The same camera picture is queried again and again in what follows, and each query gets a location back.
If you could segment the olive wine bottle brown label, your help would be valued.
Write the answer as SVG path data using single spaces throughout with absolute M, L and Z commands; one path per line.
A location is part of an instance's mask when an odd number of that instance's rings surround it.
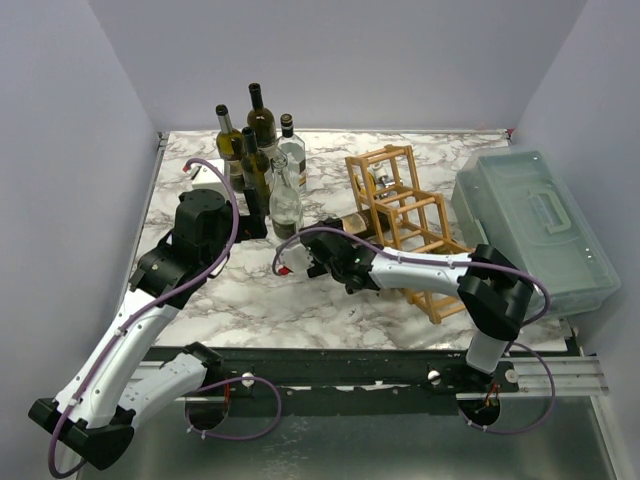
M 342 230 L 362 239 L 377 238 L 376 226 L 380 227 L 382 234 L 391 230 L 388 216 L 371 209 L 356 211 L 338 218 L 328 217 L 318 225 Z

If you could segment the green wine bottle cream label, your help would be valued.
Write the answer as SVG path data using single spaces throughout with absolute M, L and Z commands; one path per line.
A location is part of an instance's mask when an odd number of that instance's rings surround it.
M 241 160 L 245 185 L 253 188 L 263 215 L 270 213 L 271 165 L 269 158 L 258 148 L 257 138 L 251 127 L 242 129 L 244 154 Z

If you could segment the green wine bottle white label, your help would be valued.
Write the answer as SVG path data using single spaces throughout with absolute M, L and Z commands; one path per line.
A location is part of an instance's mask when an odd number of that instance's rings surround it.
M 424 246 L 424 252 L 432 254 L 449 254 L 452 250 L 443 242 L 433 242 Z

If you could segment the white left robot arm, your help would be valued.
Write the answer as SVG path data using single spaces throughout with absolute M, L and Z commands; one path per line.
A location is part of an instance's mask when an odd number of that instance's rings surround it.
M 141 256 L 112 324 L 74 378 L 53 398 L 34 402 L 28 416 L 98 470 L 116 463 L 136 429 L 179 397 L 214 393 L 225 378 L 220 354 L 194 342 L 150 378 L 130 383 L 159 334 L 190 297 L 212 279 L 233 244 L 263 239 L 265 214 L 254 189 L 249 212 L 217 191 L 180 194 L 174 226 Z

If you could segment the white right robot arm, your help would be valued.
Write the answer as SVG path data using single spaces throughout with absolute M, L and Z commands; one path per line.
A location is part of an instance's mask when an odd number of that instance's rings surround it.
M 461 382 L 474 392 L 494 383 L 499 360 L 518 337 L 534 293 L 533 278 L 497 249 L 481 244 L 462 254 L 401 252 L 328 227 L 303 231 L 301 242 L 349 294 L 408 289 L 461 301 L 476 327 L 459 370 Z

